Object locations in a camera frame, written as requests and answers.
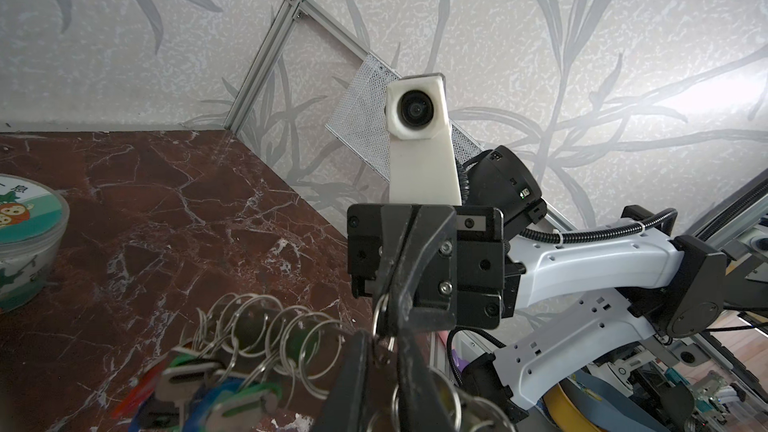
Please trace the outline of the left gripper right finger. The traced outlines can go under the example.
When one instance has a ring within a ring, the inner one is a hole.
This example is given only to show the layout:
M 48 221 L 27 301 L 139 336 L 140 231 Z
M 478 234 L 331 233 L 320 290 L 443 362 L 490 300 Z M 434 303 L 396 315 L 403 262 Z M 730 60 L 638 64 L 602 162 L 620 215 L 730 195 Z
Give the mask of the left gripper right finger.
M 400 329 L 397 346 L 397 425 L 400 431 L 454 431 L 414 333 Z

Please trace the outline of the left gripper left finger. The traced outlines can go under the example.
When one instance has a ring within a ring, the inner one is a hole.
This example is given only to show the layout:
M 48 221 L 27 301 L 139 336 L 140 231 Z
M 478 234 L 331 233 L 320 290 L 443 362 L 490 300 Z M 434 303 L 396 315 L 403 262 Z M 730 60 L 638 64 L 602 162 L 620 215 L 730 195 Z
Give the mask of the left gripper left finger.
M 324 402 L 312 432 L 363 431 L 366 413 L 365 388 L 372 356 L 372 336 L 358 330 L 346 343 L 344 362 Z

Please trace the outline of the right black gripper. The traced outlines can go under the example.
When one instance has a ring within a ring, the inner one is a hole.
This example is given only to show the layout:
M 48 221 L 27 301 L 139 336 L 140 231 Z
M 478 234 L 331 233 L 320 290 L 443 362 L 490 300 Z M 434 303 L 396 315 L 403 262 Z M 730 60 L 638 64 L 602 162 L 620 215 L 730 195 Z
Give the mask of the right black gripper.
M 498 326 L 506 260 L 499 210 L 355 204 L 347 237 L 352 293 L 371 298 L 378 329 L 403 336 Z

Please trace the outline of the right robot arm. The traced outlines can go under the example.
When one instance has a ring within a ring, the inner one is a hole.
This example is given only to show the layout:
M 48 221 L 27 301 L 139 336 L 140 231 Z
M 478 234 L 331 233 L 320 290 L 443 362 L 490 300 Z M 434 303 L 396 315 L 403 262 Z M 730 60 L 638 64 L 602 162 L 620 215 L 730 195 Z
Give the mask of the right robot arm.
M 526 338 L 485 353 L 452 375 L 459 388 L 526 416 L 556 383 L 588 363 L 655 335 L 710 331 L 725 308 L 728 255 L 696 236 L 673 236 L 676 213 L 624 209 L 603 229 L 541 232 L 547 206 L 508 148 L 439 166 L 459 185 L 412 188 L 405 204 L 356 204 L 347 212 L 355 296 L 374 308 L 372 335 L 397 347 L 400 420 L 427 394 L 415 356 L 420 332 L 496 328 L 517 311 L 575 294 L 578 301 Z

